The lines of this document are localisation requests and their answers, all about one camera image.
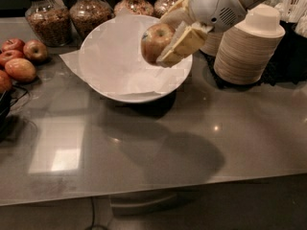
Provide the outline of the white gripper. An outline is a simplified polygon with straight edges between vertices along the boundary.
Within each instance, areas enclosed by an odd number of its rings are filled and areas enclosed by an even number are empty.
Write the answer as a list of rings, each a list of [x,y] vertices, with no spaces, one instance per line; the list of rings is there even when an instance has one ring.
[[[198,22],[194,23],[189,10]],[[176,31],[156,63],[173,67],[197,52],[213,28],[215,32],[225,32],[246,15],[247,10],[240,0],[177,0],[159,19],[160,23],[168,24]]]

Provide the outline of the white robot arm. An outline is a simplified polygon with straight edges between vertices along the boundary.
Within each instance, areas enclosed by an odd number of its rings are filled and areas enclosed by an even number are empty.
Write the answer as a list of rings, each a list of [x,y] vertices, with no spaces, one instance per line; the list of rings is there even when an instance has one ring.
[[[176,32],[156,63],[172,67],[201,48],[209,33],[225,32],[266,0],[178,0],[160,22]]]

